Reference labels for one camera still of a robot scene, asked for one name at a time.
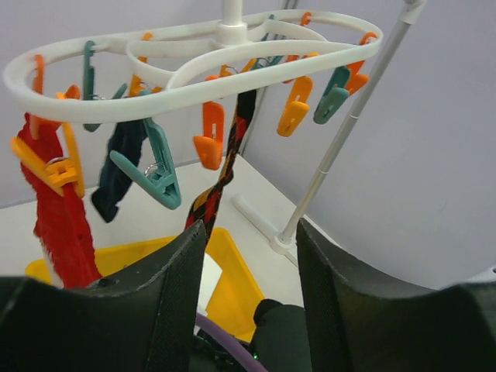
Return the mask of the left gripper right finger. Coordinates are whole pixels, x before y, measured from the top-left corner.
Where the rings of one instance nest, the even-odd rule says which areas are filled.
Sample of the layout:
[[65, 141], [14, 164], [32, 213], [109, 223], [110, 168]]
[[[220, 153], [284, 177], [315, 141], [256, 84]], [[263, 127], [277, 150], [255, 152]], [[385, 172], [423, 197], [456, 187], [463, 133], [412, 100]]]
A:
[[328, 241], [296, 233], [316, 371], [493, 371], [495, 285], [431, 290], [392, 277]]

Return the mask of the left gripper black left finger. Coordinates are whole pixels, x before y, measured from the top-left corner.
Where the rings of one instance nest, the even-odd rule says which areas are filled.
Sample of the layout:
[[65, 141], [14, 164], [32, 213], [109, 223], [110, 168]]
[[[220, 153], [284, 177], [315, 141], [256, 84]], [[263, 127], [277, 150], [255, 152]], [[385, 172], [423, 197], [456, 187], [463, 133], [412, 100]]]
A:
[[205, 227], [86, 288], [1, 279], [3, 371], [186, 371]]

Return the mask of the red sock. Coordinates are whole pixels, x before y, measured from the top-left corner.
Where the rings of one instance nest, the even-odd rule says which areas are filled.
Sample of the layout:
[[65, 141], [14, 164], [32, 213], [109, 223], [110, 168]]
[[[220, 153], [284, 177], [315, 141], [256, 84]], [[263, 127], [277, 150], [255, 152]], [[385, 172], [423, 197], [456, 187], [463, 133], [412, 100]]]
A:
[[36, 195], [36, 223], [39, 239], [50, 265], [52, 281], [64, 288], [84, 288], [102, 277], [95, 264], [95, 249], [86, 219], [84, 180], [74, 131], [67, 122], [41, 119], [38, 138], [30, 132], [31, 115], [11, 140], [14, 154], [33, 153], [40, 169], [64, 182], [55, 191], [22, 161], [21, 172]]

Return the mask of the dark argyle sock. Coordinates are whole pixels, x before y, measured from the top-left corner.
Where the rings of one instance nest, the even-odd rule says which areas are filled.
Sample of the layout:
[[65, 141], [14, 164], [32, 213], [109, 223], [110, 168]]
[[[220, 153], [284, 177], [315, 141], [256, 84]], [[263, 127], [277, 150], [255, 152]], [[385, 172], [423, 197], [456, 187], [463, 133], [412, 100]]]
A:
[[218, 180], [210, 188], [199, 194], [191, 203], [184, 228], [187, 229], [197, 221], [205, 227], [205, 241], [208, 244], [215, 227], [224, 188], [234, 178], [234, 164], [239, 148], [253, 120], [257, 101], [257, 89], [245, 91], [237, 95], [236, 109], [229, 131], [226, 158]]

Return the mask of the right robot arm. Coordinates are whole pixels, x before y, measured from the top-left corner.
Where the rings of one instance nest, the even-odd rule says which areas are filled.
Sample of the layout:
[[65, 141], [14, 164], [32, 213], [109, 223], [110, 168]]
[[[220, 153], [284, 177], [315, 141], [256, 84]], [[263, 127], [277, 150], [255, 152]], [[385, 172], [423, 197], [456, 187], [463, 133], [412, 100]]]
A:
[[268, 371], [312, 370], [305, 310], [265, 298], [257, 306], [250, 352]]

